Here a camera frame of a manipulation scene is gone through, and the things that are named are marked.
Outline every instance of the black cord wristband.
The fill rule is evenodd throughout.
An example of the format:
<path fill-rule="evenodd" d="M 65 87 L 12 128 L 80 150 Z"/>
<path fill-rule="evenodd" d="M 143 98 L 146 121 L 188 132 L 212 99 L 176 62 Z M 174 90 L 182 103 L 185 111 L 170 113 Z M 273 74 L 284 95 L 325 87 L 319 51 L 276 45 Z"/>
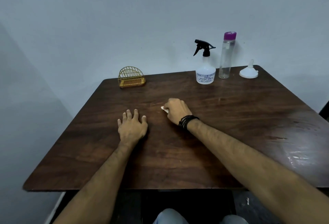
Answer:
<path fill-rule="evenodd" d="M 187 130 L 187 124 L 192 120 L 192 119 L 199 119 L 196 116 L 193 115 L 187 115 L 179 121 L 178 126 L 182 127 L 184 130 Z"/>

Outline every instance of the white spray bottle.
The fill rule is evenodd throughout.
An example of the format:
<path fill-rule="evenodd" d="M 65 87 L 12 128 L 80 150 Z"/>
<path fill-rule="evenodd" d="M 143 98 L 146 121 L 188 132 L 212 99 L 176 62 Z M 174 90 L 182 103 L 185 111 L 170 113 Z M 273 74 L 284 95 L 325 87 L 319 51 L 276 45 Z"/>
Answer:
<path fill-rule="evenodd" d="M 196 81 L 203 85 L 211 84 L 215 78 L 216 68 L 210 64 L 209 50 L 216 47 L 212 46 L 208 42 L 198 39 L 195 40 L 195 43 L 197 43 L 197 46 L 194 55 L 196 55 L 199 50 L 204 49 L 202 58 L 203 65 L 195 70 Z"/>

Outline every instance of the person's left hand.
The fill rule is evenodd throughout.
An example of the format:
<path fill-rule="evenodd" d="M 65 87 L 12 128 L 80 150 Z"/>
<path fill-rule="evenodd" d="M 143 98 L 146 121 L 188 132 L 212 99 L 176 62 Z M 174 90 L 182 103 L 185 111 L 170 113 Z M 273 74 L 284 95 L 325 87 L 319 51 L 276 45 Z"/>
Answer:
<path fill-rule="evenodd" d="M 132 117 L 130 110 L 127 110 L 127 113 L 123 113 L 122 115 L 122 123 L 118 119 L 118 126 L 120 143 L 134 148 L 138 141 L 146 134 L 146 116 L 142 116 L 142 123 L 140 123 L 138 120 L 138 110 L 134 110 L 134 117 Z"/>

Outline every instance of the person's left arm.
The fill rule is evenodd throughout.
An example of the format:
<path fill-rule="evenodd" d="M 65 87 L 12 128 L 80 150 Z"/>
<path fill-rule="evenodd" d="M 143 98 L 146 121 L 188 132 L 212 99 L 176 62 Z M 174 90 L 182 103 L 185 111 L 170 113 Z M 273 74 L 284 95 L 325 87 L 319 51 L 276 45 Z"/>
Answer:
<path fill-rule="evenodd" d="M 142 123 L 138 111 L 132 117 L 129 110 L 118 119 L 120 143 L 90 181 L 76 194 L 54 224 L 108 224 L 129 156 L 147 131 L 146 116 Z"/>

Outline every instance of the hand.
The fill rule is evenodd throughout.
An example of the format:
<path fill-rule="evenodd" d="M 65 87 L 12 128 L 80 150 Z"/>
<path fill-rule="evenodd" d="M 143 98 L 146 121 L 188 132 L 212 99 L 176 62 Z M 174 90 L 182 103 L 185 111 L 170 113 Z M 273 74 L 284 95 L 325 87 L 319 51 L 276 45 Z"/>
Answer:
<path fill-rule="evenodd" d="M 133 148 L 138 141 L 145 136 L 147 131 L 146 116 L 142 116 L 142 123 L 138 120 L 138 110 L 134 110 L 134 117 L 132 118 L 130 110 L 122 115 L 121 120 L 118 119 L 118 133 L 120 134 L 120 143 L 127 144 Z"/>
<path fill-rule="evenodd" d="M 177 125 L 183 117 L 187 115 L 192 115 L 192 112 L 187 107 L 185 102 L 178 98 L 168 99 L 168 102 L 164 105 L 164 109 L 169 110 L 168 118 L 171 122 Z"/>

